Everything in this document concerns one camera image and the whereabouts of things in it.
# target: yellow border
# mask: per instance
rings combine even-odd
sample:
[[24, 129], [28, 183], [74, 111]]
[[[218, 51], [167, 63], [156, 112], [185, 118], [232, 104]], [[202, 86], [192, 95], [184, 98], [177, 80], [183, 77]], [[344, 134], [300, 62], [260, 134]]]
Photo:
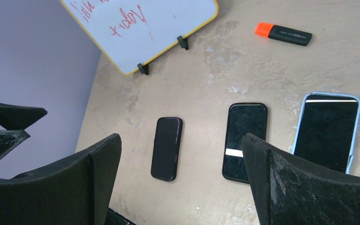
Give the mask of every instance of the yellow border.
[[[82, 29], [88, 34], [88, 36], [93, 40], [93, 42], [98, 46], [98, 48], [103, 52], [103, 54], [109, 59], [109, 61], [117, 68], [117, 70], [125, 76], [129, 76], [132, 75], [133, 73], [135, 73], [137, 70], [139, 70], [138, 68], [134, 69], [132, 72], [125, 74], [122, 72], [122, 70], [120, 70], [118, 68], [118, 66], [115, 64], [115, 62], [108, 56], [108, 54], [103, 50], [103, 48], [97, 43], [97, 41], [92, 37], [92, 35], [85, 29], [85, 27], [82, 25], [82, 23], [76, 18], [76, 16], [71, 12], [71, 10], [66, 6], [66, 4], [63, 2], [63, 0], [60, 0], [61, 4], [64, 6], [64, 8], [66, 8], [66, 10], [71, 14], [71, 16], [76, 20], [76, 22], [82, 27]], [[194, 33], [195, 31], [199, 30], [201, 27], [205, 26], [206, 24], [208, 24], [210, 21], [212, 21], [214, 18], [216, 18], [216, 16], [218, 15], [218, 2], [217, 0], [213, 0], [213, 2], [216, 5], [216, 12], [214, 14], [214, 16], [212, 16], [210, 19], [208, 19], [206, 22], [203, 22], [201, 25], [199, 25], [197, 28], [195, 28], [194, 30], [192, 30], [191, 32], [189, 32], [188, 34], [184, 35], [183, 37], [186, 38], [188, 36], [190, 36], [192, 33]], [[163, 54], [164, 52], [166, 52], [167, 50], [169, 50], [170, 48], [172, 48], [173, 46], [175, 46], [178, 42], [174, 42], [173, 44], [171, 44], [170, 46], [168, 46], [166, 49], [164, 49], [163, 51], [159, 52], [156, 56], [152, 57], [150, 60], [148, 60], [147, 62], [143, 63], [143, 66], [148, 64], [149, 62], [153, 61], [154, 59], [156, 59], [158, 56], [160, 56], [161, 54]]]

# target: orange highlighter cap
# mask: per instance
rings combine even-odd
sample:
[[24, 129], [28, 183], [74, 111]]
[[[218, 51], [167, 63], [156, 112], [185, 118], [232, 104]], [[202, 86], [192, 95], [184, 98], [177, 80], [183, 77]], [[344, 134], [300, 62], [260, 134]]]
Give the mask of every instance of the orange highlighter cap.
[[268, 38], [272, 26], [274, 25], [271, 23], [261, 22], [257, 25], [255, 34]]

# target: blue phone case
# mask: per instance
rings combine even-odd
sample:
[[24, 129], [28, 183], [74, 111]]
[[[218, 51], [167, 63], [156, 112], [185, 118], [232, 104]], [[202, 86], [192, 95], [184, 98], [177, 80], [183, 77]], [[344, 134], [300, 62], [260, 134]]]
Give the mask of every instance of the blue phone case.
[[353, 131], [353, 134], [352, 134], [352, 141], [351, 141], [351, 148], [350, 148], [350, 153], [348, 154], [347, 169], [346, 169], [346, 172], [345, 172], [346, 174], [350, 174], [351, 164], [353, 164], [353, 160], [354, 160], [355, 137], [357, 136], [358, 121], [360, 120], [360, 99], [357, 98], [357, 97], [355, 97], [355, 96], [352, 96], [352, 95], [343, 95], [343, 94], [337, 94], [337, 93], [325, 93], [325, 92], [311, 92], [311, 93], [308, 93], [308, 94], [304, 97], [304, 99], [303, 99], [303, 105], [301, 106], [299, 123], [298, 123], [298, 125], [297, 125], [296, 137], [295, 137], [294, 143], [293, 143], [292, 154], [294, 154], [294, 150], [296, 149], [296, 141], [297, 141], [297, 136], [299, 135], [301, 118], [303, 118], [304, 105], [305, 105], [305, 103], [306, 103], [307, 97], [310, 96], [310, 95], [326, 95], [326, 96], [337, 96], [337, 97], [349, 97], [349, 98], [354, 98], [355, 100], [357, 100], [357, 102], [358, 102], [357, 118], [355, 119], [354, 131]]

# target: wall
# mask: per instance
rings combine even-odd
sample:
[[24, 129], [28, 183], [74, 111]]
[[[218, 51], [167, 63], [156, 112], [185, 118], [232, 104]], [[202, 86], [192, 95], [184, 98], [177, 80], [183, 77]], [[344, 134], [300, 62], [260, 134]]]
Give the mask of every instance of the wall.
[[74, 153], [99, 56], [59, 0], [0, 0], [0, 102], [48, 111], [0, 161], [0, 178]]

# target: phone screen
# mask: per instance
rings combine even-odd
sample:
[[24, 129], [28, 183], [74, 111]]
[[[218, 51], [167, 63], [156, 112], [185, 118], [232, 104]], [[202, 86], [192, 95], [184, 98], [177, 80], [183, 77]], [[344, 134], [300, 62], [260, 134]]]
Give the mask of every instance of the phone screen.
[[172, 181], [176, 178], [182, 120], [177, 117], [159, 118], [155, 131], [151, 175]]
[[306, 98], [294, 155], [345, 173], [359, 102], [352, 97], [313, 94]]
[[226, 179], [249, 183], [241, 149], [242, 137], [252, 133], [265, 140], [267, 115], [267, 107], [261, 103], [235, 103], [230, 106], [222, 169]]

